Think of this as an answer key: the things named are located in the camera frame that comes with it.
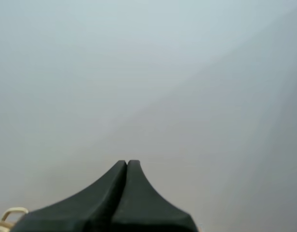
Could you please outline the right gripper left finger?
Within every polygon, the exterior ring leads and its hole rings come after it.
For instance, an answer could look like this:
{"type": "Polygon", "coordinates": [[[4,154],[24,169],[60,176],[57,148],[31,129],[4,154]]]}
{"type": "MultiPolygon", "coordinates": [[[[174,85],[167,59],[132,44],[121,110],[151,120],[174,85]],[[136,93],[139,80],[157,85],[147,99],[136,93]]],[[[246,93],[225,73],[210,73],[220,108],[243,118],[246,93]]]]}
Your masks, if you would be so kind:
{"type": "Polygon", "coordinates": [[[127,164],[118,161],[82,191],[25,215],[14,232],[106,232],[122,196],[127,164]]]}

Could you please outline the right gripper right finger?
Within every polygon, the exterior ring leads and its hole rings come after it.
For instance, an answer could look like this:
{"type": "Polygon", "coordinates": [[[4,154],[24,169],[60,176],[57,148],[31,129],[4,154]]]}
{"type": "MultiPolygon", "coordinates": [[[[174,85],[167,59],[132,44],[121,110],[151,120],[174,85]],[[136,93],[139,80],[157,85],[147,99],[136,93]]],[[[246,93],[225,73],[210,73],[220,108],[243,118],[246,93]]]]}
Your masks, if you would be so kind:
{"type": "Polygon", "coordinates": [[[127,164],[125,187],[112,216],[111,232],[197,232],[192,217],[164,199],[146,178],[141,163],[127,164]]]}

